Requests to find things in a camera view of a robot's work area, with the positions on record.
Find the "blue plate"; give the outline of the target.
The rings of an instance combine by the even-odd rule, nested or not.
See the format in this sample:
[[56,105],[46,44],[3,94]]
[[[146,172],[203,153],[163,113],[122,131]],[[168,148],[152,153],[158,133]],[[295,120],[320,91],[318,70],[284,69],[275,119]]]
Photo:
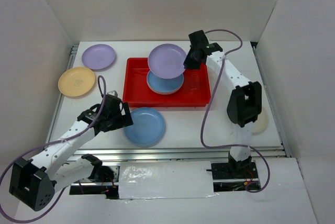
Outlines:
[[124,129],[126,138],[138,147],[157,144],[165,133],[165,120],[156,109],[141,107],[131,112],[133,125]]
[[160,78],[155,74],[153,74],[151,71],[149,71],[147,74],[147,85],[152,91],[158,91],[158,92],[178,91],[182,87],[183,83],[184,83],[183,74],[173,79]]

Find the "purple plate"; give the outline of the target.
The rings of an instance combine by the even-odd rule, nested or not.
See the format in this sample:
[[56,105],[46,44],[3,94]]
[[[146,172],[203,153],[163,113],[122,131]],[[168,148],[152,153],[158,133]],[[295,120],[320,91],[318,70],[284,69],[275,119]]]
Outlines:
[[170,43],[155,47],[148,56],[150,71],[162,79],[173,79],[182,75],[185,71],[185,51]]
[[116,60],[116,51],[109,45],[96,44],[83,52],[81,60],[86,68],[93,71],[104,70]]

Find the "pink plate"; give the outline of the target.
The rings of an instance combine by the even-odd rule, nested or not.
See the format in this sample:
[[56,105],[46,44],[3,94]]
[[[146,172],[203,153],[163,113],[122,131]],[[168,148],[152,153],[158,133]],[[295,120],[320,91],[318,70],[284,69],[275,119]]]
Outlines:
[[177,91],[172,91],[172,92],[158,92],[158,91],[153,91],[153,92],[156,93],[156,94],[159,94],[159,95],[171,95],[171,94],[176,93]]

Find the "cream plate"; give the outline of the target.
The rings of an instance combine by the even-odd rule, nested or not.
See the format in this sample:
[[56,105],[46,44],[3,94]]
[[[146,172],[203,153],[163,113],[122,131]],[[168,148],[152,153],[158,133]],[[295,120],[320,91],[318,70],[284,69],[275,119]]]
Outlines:
[[261,134],[266,130],[268,124],[269,124],[269,116],[266,109],[263,106],[261,113],[258,115],[257,121],[253,124],[254,128],[252,134],[253,135]]

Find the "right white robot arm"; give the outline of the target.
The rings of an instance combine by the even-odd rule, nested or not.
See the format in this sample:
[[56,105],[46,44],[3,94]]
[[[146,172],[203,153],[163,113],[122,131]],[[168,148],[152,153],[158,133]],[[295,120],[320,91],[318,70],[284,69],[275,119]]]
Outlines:
[[184,61],[187,70],[199,70],[201,65],[206,65],[217,75],[217,80],[212,94],[223,82],[230,91],[226,113],[236,129],[236,142],[227,145],[228,167],[221,171],[232,177],[241,177],[251,166],[250,142],[252,139],[253,125],[262,111],[262,86],[251,82],[229,60],[227,55],[238,51],[238,46],[227,52],[214,42],[210,43],[206,32],[199,30],[189,34],[190,49]]

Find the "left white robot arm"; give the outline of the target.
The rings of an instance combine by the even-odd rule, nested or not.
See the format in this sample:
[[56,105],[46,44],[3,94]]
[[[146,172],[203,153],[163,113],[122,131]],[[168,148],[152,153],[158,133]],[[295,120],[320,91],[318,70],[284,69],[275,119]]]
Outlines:
[[102,161],[84,154],[75,162],[67,160],[84,144],[101,132],[133,125],[129,105],[108,94],[105,101],[83,111],[58,142],[46,147],[29,160],[14,162],[9,193],[34,211],[40,211],[59,190],[81,180],[99,181],[103,177]]

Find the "red plastic bin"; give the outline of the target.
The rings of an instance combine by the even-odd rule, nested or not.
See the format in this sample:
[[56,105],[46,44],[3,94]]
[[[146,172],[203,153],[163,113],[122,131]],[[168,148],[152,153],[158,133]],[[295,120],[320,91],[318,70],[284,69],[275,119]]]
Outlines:
[[207,67],[186,70],[181,88],[170,95],[160,95],[147,85],[147,58],[127,60],[122,100],[130,107],[204,107],[211,98]]

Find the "orange plate left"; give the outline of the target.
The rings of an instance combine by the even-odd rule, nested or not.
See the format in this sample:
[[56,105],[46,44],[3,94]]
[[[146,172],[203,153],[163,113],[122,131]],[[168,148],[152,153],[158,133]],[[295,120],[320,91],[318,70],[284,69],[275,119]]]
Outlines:
[[58,80],[59,91],[67,97],[80,97],[94,86],[96,76],[86,67],[75,67],[65,71]]

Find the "white foil cover panel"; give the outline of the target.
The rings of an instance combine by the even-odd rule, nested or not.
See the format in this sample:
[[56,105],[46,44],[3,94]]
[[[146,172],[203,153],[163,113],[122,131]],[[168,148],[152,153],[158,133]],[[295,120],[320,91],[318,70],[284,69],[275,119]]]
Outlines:
[[120,199],[206,198],[214,195],[209,161],[121,164]]

